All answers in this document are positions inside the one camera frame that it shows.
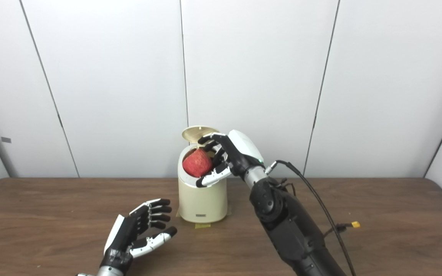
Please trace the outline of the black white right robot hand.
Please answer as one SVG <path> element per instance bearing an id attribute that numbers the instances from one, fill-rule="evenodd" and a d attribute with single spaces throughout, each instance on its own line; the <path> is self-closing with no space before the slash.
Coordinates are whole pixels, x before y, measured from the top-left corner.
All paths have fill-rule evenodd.
<path id="1" fill-rule="evenodd" d="M 233 175 L 240 177 L 249 189 L 252 189 L 259 180 L 268 176 L 259 150 L 252 140 L 240 131 L 231 130 L 228 134 L 207 133 L 198 140 L 198 144 L 219 146 L 218 152 L 222 152 L 225 158 L 219 166 L 195 182 L 197 187 L 210 187 Z"/>

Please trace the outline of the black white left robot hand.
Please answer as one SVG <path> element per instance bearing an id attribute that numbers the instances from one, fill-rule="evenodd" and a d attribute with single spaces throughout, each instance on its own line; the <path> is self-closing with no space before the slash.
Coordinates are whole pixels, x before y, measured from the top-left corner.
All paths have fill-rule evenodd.
<path id="1" fill-rule="evenodd" d="M 118 215 L 107 237 L 99 276 L 125 276 L 134 259 L 152 253 L 177 234 L 176 227 L 167 227 L 172 212 L 169 199 L 146 201 Z"/>

